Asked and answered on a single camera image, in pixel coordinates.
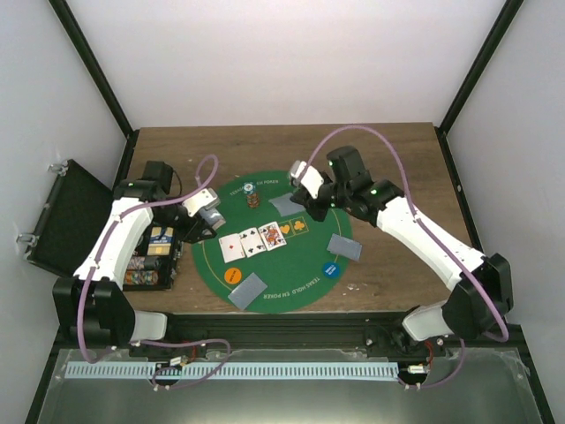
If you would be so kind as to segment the ace of diamonds card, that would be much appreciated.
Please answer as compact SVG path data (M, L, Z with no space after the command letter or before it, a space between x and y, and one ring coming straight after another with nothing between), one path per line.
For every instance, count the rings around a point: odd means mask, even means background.
M237 233L219 238L219 246L225 263L230 263L246 257L240 237Z

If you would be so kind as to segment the dealt cards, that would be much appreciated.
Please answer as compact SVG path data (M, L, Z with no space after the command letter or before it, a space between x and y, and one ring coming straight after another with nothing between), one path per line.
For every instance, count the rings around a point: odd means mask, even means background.
M246 310L266 289L263 280L252 273L230 293L228 299L239 310Z
M351 261L359 261L362 245L356 240L333 234L328 242L327 250L337 256L342 256Z

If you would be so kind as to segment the orange big blind button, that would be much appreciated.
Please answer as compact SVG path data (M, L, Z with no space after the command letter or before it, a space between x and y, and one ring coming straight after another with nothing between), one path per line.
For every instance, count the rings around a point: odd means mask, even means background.
M228 268L224 272L224 281L229 285L239 284L243 279L243 273L241 269L236 267Z

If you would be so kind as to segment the three of clubs card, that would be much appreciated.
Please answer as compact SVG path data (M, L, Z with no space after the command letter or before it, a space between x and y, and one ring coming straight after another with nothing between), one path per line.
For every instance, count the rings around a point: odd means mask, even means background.
M251 227L245 229L241 231L238 236L247 258L251 258L256 254L266 251L266 247L257 228Z

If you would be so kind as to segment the blue small blind button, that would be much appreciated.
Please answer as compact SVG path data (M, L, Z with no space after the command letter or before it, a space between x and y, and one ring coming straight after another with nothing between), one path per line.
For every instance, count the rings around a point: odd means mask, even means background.
M336 279L342 274L341 267L337 262L326 262L322 266L322 274L326 278Z

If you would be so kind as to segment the blue patterned card deck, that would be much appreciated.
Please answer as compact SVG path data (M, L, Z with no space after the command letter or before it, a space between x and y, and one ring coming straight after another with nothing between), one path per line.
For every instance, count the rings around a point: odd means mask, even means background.
M200 216L206 221L206 223L215 231L226 224L224 216L219 212L217 208L202 208L199 211Z

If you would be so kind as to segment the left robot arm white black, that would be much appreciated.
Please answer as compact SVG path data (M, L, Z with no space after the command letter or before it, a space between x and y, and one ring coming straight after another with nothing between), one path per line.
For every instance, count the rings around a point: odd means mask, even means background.
M96 361L88 344L148 344L163 357L179 349L180 335L167 326L166 314L133 309L123 292L125 272L152 223L173 229L185 243L215 237L215 229L201 214L219 203L208 187L214 177L210 173L198 178L192 192L171 198L166 165L157 163L147 165L142 178L116 186L108 220L91 252L72 276L58 278L53 287L60 329L77 341L86 361Z

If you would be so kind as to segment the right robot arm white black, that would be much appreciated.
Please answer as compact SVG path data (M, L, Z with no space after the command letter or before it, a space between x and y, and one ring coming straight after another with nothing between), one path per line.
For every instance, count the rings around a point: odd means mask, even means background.
M317 222L339 208L387 233L410 249L445 284L447 300L416 307L392 334L395 350L411 356L431 337L454 335L471 341L501 326L513 307L511 269L500 254L486 256L444 231L410 206L408 195L394 183L373 181L360 153L352 146L327 156L333 175L304 161L290 168L295 191L291 200Z

